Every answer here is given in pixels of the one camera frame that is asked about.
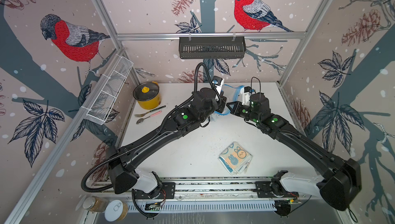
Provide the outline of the clear vacuum bag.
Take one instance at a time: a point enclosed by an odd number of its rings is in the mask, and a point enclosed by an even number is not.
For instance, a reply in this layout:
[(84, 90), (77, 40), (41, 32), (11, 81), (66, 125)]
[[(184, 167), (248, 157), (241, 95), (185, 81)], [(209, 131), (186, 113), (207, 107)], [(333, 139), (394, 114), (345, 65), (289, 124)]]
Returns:
[[(224, 86), (222, 87), (222, 90), (224, 91), (224, 96), (227, 97), (227, 103), (230, 102), (235, 102), (239, 100), (239, 96), (241, 95), (241, 91), (244, 88), (244, 85), (239, 85), (239, 86), (233, 86), (233, 85), (228, 85), (228, 84), (224, 84)], [(210, 120), (215, 122), (217, 121), (219, 118), (223, 118), (225, 116), (228, 116), (230, 114), (230, 110), (228, 107), (224, 108), (224, 111), (222, 113), (219, 113), (217, 111), (215, 111), (211, 116), (210, 116)]]

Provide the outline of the bunny print towel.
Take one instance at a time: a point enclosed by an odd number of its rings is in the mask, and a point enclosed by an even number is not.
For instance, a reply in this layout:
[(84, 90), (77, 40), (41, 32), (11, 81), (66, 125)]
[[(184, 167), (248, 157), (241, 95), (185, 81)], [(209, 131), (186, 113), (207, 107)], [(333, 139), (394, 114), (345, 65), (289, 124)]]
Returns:
[(219, 161), (231, 175), (245, 174), (253, 156), (238, 142), (231, 143), (219, 156)]

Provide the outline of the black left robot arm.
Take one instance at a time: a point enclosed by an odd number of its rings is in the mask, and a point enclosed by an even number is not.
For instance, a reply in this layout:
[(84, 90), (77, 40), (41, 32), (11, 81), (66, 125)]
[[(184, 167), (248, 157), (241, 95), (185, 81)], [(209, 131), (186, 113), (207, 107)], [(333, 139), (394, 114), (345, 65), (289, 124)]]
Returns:
[(119, 149), (109, 148), (108, 175), (115, 194), (133, 189), (156, 197), (163, 188), (157, 173), (139, 170), (138, 166), (170, 142), (202, 127), (202, 123), (215, 111), (222, 111), (225, 104), (223, 91), (202, 88), (167, 114), (155, 130)]

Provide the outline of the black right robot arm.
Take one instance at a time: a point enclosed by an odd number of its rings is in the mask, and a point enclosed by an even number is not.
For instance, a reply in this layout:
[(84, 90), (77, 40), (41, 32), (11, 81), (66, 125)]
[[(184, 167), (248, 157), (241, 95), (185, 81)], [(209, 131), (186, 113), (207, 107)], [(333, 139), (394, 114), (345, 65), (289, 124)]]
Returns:
[(273, 114), (267, 97), (261, 92), (252, 94), (248, 105), (240, 101), (227, 103), (230, 113), (241, 117), (263, 134), (286, 145), (319, 173), (316, 177), (279, 171), (271, 179), (271, 190), (276, 196), (306, 193), (322, 198), (339, 211), (346, 210), (362, 189), (360, 165), (353, 159), (344, 160), (299, 132), (282, 116)]

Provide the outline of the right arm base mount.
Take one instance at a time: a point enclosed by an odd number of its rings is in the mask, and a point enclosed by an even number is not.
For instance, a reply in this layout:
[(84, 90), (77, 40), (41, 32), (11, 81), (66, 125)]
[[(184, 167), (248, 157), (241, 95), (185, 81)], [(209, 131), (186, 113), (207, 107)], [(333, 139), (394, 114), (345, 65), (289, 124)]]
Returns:
[(287, 191), (281, 184), (280, 180), (288, 171), (278, 171), (269, 181), (256, 181), (255, 186), (258, 198), (298, 198), (297, 192)]

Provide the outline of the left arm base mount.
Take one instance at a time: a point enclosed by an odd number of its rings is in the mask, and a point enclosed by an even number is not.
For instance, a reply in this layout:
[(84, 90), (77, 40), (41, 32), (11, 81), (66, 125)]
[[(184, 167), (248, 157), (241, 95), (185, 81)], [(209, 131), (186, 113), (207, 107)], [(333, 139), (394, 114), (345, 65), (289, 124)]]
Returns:
[(152, 192), (145, 193), (141, 190), (134, 190), (133, 196), (135, 199), (155, 200), (155, 199), (174, 199), (175, 183), (162, 182)]

